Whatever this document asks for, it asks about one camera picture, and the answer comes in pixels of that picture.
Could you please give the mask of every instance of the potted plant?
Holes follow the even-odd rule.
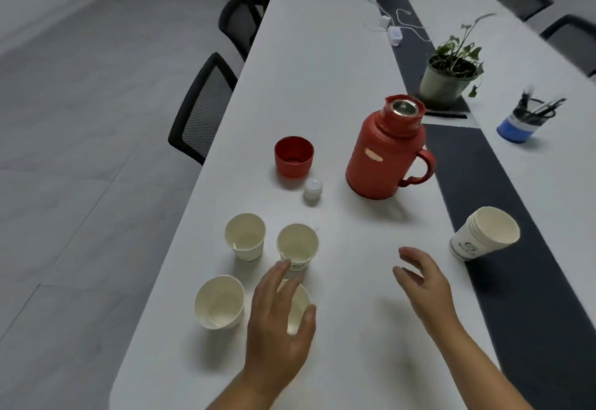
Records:
[[[462,25],[464,38],[451,35],[447,41],[437,47],[428,59],[426,71],[420,82],[418,96],[434,109],[449,109],[461,93],[473,80],[484,73],[479,59],[481,47],[474,43],[466,44],[470,33],[482,19],[495,13],[480,16],[473,25]],[[469,96],[475,97],[480,85],[474,85]]]

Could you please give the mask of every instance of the plant pot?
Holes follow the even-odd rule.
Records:
[[[468,78],[451,77],[440,73],[427,62],[418,97],[429,109],[448,110],[470,82],[477,78],[477,75]]]

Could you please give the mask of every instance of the forearm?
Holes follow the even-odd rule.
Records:
[[[269,410],[277,395],[264,393],[239,373],[206,410]]]
[[[433,336],[468,410],[531,410],[461,324]]]

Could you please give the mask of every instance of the white table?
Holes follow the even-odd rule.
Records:
[[[438,45],[460,33],[461,24],[497,13],[470,36],[483,47],[485,74],[478,97],[467,98],[474,118],[540,233],[596,323],[596,85],[542,41],[497,0],[410,0]],[[562,95],[567,104],[544,125],[534,142],[519,147],[504,141],[496,126],[534,84],[536,97]]]
[[[466,269],[446,247],[453,230],[436,180],[374,202],[344,178],[364,118],[405,92],[386,36],[364,25],[377,19],[365,0],[272,0],[116,378],[112,410],[201,409],[225,387],[242,367],[247,321],[208,333],[194,297],[228,273],[244,283],[250,307],[278,260],[277,234],[293,222],[321,241],[304,281],[318,305],[317,335],[276,408],[464,408],[391,274],[399,246],[428,251],[451,281],[464,326],[496,360]],[[324,181],[317,207],[276,177],[273,146],[291,134],[315,146],[311,173]],[[267,226],[255,265],[235,261],[223,240],[227,221],[246,211]]]

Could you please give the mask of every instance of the red object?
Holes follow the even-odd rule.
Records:
[[[370,199],[389,198],[399,187],[421,184],[433,175],[435,156],[422,148],[424,112],[421,101],[398,94],[385,98],[384,107],[364,120],[346,170],[354,192]],[[404,180],[416,157],[428,165],[426,174]]]
[[[275,166],[283,177],[298,179],[308,174],[315,148],[302,137],[286,137],[275,144]]]

